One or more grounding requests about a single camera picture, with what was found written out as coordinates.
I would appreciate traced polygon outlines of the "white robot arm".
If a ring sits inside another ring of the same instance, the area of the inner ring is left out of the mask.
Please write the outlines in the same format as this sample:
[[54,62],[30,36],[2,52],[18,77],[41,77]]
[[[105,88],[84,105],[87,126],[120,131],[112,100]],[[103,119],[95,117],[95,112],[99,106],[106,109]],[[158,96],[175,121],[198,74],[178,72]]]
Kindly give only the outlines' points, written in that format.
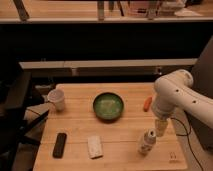
[[184,69],[179,69],[159,77],[154,82],[156,97],[151,109],[157,119],[155,130],[162,137],[168,126],[167,119],[174,109],[179,107],[213,129],[213,99],[191,89],[193,76]]

